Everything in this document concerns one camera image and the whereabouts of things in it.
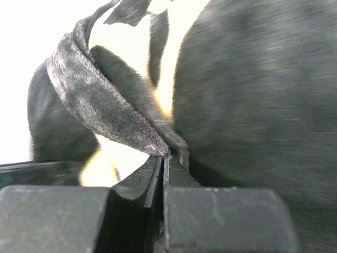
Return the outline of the black pillowcase with tan flowers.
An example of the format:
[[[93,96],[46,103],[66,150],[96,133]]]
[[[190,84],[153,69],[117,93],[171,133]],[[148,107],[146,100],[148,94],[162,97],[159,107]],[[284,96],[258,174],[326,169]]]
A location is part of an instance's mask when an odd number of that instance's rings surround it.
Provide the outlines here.
[[[174,152],[208,186],[269,188],[302,252],[336,252],[336,1],[110,1],[35,71],[35,162],[111,187]]]

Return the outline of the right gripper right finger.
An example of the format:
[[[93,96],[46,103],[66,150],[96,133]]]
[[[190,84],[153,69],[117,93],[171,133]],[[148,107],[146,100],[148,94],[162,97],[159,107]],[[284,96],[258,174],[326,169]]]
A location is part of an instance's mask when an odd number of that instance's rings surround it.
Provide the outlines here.
[[[167,252],[298,252],[288,207],[269,189],[202,187],[176,157],[164,160]]]

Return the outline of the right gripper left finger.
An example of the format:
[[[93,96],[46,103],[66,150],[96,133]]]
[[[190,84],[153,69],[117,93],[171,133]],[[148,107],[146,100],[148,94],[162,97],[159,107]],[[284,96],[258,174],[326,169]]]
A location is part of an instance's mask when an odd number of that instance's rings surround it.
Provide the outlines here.
[[[162,160],[111,188],[81,187],[79,168],[1,165],[1,252],[159,252]]]

